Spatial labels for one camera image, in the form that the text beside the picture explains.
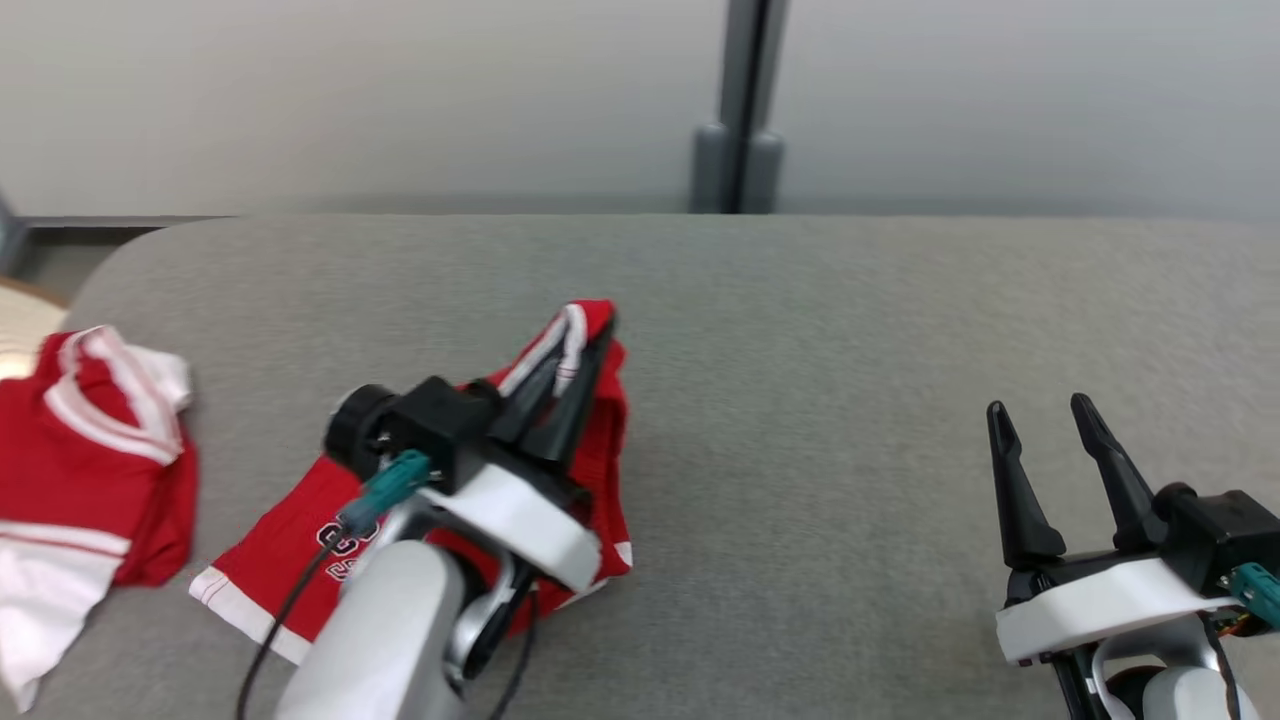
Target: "gray wall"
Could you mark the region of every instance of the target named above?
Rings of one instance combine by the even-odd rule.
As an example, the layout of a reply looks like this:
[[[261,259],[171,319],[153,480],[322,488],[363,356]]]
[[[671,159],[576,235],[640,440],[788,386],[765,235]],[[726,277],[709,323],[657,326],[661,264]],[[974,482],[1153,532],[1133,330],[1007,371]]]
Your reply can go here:
[[[42,217],[682,211],[726,0],[44,0],[0,13]]]
[[[796,0],[777,208],[1276,217],[1277,28],[1263,0]]]

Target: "white stripe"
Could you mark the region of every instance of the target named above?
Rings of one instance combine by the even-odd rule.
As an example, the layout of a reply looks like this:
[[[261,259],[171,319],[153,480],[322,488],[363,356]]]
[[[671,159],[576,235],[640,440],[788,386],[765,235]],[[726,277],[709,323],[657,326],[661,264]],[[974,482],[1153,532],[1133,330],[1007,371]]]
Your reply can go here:
[[[138,424],[142,425],[141,428],[122,423],[102,413],[81,393],[76,375],[79,370],[78,348],[82,343],[86,354],[106,363],[111,373],[111,382],[124,395],[125,400],[128,400]],[[74,420],[64,419],[64,421],[73,425],[77,430],[90,425],[96,428],[96,430],[81,432],[81,434],[110,447],[116,447],[122,443],[102,442],[100,438],[119,436],[125,441],[151,442],[161,446],[174,457],[182,452],[182,437],[178,433],[178,418],[174,414],[175,407],[166,402],[156,382],[173,380],[186,386],[187,379],[184,377],[150,377],[146,365],[128,352],[119,333],[110,325],[97,325],[70,336],[63,342],[58,359],[63,369],[63,377],[54,384],[50,392],[60,396],[58,401],[61,404],[61,409],[69,416],[76,418]],[[177,360],[178,366],[186,366],[180,357],[174,356],[174,360]]]
[[[599,583],[595,583],[594,585],[586,588],[585,591],[582,591],[582,592],[575,594],[573,597],[566,600],[564,602],[559,603],[559,607],[557,607],[556,610],[562,610],[564,607],[568,607],[570,605],[573,605],[575,602],[582,600],[584,597],[586,597],[589,594],[593,594],[595,592],[599,592],[599,589],[603,588],[607,584],[609,584],[609,579],[604,578]]]
[[[120,556],[129,552],[129,546],[132,544],[129,538],[122,538],[120,536],[102,530],[69,528],[65,525],[46,525],[42,523],[14,523],[12,520],[0,520],[0,534],[14,536],[15,538],[36,542],[45,541],[74,544],[77,547],[97,550],[100,552],[109,552],[111,555]]]
[[[187,592],[256,643],[261,643],[271,629],[271,614],[236,587],[236,583],[218,568],[209,566],[196,575]],[[280,628],[271,641],[271,650],[289,662],[301,665],[311,650],[311,643],[293,630]]]
[[[543,357],[547,357],[547,354],[550,352],[553,347],[559,345],[561,340],[564,338],[564,325],[567,323],[568,320],[564,318],[564,310],[561,310],[554,318],[552,318],[550,324],[547,325],[545,331],[543,331],[538,342],[535,342],[534,346],[529,348],[529,352],[524,354],[520,360],[511,366],[511,372],[507,373],[507,377],[502,379],[500,384],[498,384],[498,392],[503,397],[515,392],[515,389],[520,387],[520,383],[525,382],[525,378],[529,377],[529,373],[532,373],[534,368],[543,361]]]
[[[613,550],[617,551],[618,557],[627,564],[627,568],[634,568],[635,564],[631,561],[631,541],[616,542],[613,543]]]
[[[81,414],[70,400],[73,396],[79,395],[78,391],[69,389],[67,383],[76,383],[76,378],[65,377],[61,380],[54,383],[54,387],[45,392],[45,405],[67,424],[68,428],[76,430],[86,439],[93,441],[104,447],[110,447],[120,452],[128,452],[129,455],[138,455],[141,457],[148,457],[155,460],[161,465],[172,465],[174,460],[178,459],[178,454],[168,448],[161,448],[157,445],[132,437],[125,437],[119,433],[113,433],[105,430]]]
[[[556,372],[556,397],[563,395],[564,388],[573,382],[582,364],[582,348],[586,347],[586,311],[576,302],[566,305],[563,311],[568,319],[568,331],[564,333],[564,356]]]
[[[159,388],[146,377],[137,360],[125,356],[124,342],[115,331],[110,327],[101,328],[86,338],[84,350],[90,356],[106,363],[111,382],[124,393],[143,437],[174,442],[173,414],[161,405]]]

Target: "printed number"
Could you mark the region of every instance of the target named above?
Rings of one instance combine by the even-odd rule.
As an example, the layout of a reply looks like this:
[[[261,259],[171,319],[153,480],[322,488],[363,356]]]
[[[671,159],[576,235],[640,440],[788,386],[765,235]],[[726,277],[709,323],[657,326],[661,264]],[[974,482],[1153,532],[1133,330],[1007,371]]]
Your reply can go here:
[[[338,562],[334,562],[333,565],[325,568],[324,571],[325,571],[326,575],[329,575],[334,580],[338,580],[339,583],[344,583],[344,582],[347,582],[347,578],[351,577],[351,570],[355,566],[356,566],[356,559],[351,557],[351,559],[347,559],[347,560],[340,560]]]
[[[328,525],[320,528],[320,532],[316,533],[316,542],[319,542],[323,546],[328,546],[330,542],[333,542],[333,538],[339,533],[342,533],[342,525],[339,525],[338,523],[329,523]],[[337,555],[338,557],[343,557],[346,555],[356,552],[356,550],[358,548],[360,548],[360,538],[342,538],[340,541],[338,541],[338,544],[334,546],[333,553]]]

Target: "teal connector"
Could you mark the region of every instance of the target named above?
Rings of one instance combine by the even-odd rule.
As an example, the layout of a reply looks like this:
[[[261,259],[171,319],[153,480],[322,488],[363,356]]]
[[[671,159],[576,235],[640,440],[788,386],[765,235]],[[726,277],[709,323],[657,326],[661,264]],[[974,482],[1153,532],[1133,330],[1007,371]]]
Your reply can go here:
[[[431,477],[431,461],[416,450],[406,450],[392,464],[369,478],[360,497],[342,509],[338,518],[347,533],[362,536],[374,529],[378,519],[404,502]]]
[[[1233,570],[1231,594],[1266,624],[1280,628],[1280,580],[1266,568],[1245,562]]]

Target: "metal pole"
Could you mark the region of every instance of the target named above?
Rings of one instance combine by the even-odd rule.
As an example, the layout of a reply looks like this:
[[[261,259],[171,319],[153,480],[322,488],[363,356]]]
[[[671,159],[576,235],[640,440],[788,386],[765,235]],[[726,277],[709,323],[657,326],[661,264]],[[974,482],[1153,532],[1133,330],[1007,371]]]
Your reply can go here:
[[[27,250],[27,227],[5,205],[0,195],[0,277],[18,272]]]

